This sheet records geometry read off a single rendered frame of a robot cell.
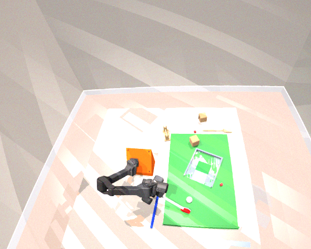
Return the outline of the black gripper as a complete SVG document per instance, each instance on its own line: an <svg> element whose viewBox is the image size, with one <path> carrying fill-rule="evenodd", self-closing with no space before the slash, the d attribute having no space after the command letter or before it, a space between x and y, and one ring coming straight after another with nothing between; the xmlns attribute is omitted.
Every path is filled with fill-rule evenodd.
<svg viewBox="0 0 311 249"><path fill-rule="evenodd" d="M160 177L158 175L156 175L153 180L156 181L156 182L158 182L158 181L164 182L164 178L162 178L162 177ZM152 196L152 198L154 198L154 197L155 197L155 195ZM147 203L148 205L150 205L150 203L153 200L152 198L141 198L141 200L144 201L145 203Z"/></svg>

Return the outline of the green putting mat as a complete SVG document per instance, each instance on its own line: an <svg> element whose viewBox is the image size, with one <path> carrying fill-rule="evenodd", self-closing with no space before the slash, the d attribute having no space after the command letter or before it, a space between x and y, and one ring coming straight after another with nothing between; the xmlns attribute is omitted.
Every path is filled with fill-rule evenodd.
<svg viewBox="0 0 311 249"><path fill-rule="evenodd" d="M189 137L197 135L192 147ZM195 149L223 157L212 188L184 176ZM238 226L234 181L227 134L171 133L166 196L190 209L190 214L165 201L164 223L205 226ZM223 186L220 186L220 184ZM186 201L192 197L192 202Z"/></svg>

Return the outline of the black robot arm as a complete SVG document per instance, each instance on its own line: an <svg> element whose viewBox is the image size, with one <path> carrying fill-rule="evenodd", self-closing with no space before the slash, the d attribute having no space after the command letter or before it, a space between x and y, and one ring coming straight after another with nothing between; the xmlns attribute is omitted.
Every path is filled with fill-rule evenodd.
<svg viewBox="0 0 311 249"><path fill-rule="evenodd" d="M130 158L127 160L127 165L119 172L112 174L111 176L100 176L97 180L97 191L104 195L109 196L126 196L134 195L140 198L149 198L154 195L162 198L164 193L167 193L168 183L155 182L152 179L144 179L141 184L137 186L114 186L113 183L121 180L126 176L133 177L136 175L136 170L139 165L138 158ZM151 192L152 191L152 192Z"/></svg>

